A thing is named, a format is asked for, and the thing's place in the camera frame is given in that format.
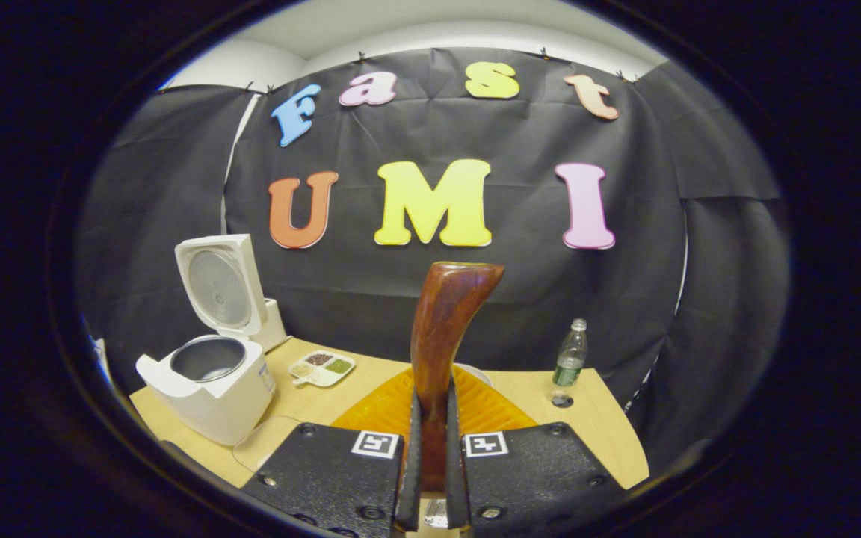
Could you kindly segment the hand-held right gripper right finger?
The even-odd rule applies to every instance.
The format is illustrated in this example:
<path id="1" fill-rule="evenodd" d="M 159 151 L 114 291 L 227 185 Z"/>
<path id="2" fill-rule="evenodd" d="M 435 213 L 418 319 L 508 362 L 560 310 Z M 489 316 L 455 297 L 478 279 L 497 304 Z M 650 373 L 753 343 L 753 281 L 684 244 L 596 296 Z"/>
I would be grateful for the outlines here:
<path id="1" fill-rule="evenodd" d="M 455 368 L 445 498 L 465 537 L 556 537 L 615 511 L 625 490 L 567 423 L 533 422 Z"/>

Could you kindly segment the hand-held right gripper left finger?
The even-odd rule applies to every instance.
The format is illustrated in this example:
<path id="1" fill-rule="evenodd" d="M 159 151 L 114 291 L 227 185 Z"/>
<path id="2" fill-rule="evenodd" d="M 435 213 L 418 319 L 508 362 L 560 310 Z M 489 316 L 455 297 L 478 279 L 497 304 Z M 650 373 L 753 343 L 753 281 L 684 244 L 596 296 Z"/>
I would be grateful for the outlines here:
<path id="1" fill-rule="evenodd" d="M 403 537 L 416 529 L 419 420 L 410 370 L 332 424 L 267 420 L 240 444 L 243 493 L 317 537 Z"/>

